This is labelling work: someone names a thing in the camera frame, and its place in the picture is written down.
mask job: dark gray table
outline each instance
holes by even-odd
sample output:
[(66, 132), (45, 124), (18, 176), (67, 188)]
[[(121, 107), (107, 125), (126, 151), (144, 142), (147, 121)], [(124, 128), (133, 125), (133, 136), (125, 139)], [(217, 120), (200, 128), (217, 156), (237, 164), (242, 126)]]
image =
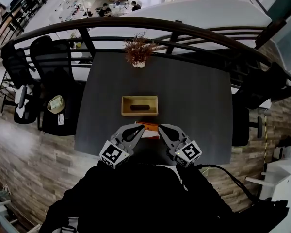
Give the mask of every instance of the dark gray table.
[[(158, 95), (158, 116), (122, 116), (122, 96)], [(184, 61), (151, 57), (134, 68), (125, 54), (98, 52), (79, 114), (75, 150), (99, 155), (118, 128), (135, 121), (181, 127), (203, 154), (202, 164), (230, 162), (232, 101), (229, 73)], [(175, 165), (162, 140), (141, 139), (133, 161)]]

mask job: long hair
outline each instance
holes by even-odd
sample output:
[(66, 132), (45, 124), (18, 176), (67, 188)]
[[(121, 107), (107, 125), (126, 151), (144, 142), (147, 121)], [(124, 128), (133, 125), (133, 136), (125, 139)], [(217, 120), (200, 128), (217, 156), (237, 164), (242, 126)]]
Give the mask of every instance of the long hair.
[(0, 7), (1, 7), (2, 9), (6, 10), (6, 7), (5, 7), (2, 3), (0, 3)]

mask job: dark green door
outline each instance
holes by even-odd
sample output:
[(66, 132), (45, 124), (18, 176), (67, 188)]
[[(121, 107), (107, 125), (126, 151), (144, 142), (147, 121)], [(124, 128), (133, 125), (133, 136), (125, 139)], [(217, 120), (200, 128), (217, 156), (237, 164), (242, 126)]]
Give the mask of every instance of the dark green door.
[(276, 0), (268, 10), (268, 16), (273, 20), (288, 19), (291, 15), (291, 0)]

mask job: black cable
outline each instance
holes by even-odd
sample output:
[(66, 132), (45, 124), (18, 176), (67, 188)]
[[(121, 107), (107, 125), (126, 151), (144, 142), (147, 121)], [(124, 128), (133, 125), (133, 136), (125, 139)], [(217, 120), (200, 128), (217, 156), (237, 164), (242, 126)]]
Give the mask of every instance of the black cable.
[(218, 169), (221, 169), (222, 171), (224, 171), (225, 173), (227, 173), (230, 178), (232, 179), (232, 181), (240, 188), (243, 190), (243, 192), (248, 196), (248, 198), (253, 202), (253, 203), (258, 203), (261, 202), (263, 200), (258, 199), (256, 196), (254, 196), (248, 189), (247, 187), (245, 187), (245, 185), (243, 183), (241, 183), (238, 179), (236, 179), (232, 174), (230, 174), (228, 171), (226, 171), (223, 167), (217, 166), (217, 165), (197, 165), (197, 168), (201, 169), (203, 167), (215, 167)]

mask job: beige bowl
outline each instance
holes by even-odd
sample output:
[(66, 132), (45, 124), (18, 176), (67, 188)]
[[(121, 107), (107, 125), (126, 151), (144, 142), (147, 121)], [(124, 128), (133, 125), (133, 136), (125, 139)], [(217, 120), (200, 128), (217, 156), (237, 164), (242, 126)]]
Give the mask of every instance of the beige bowl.
[[(51, 103), (53, 100), (57, 99), (57, 98), (62, 98), (62, 100), (63, 100), (63, 104), (62, 104), (61, 106), (57, 107), (57, 108), (51, 109), (51, 108), (50, 108), (50, 103)], [(53, 97), (53, 98), (48, 102), (48, 110), (51, 111), (51, 112), (54, 113), (54, 114), (60, 113), (60, 112), (64, 109), (64, 107), (65, 107), (65, 101), (64, 101), (63, 97), (60, 96), (60, 95)]]

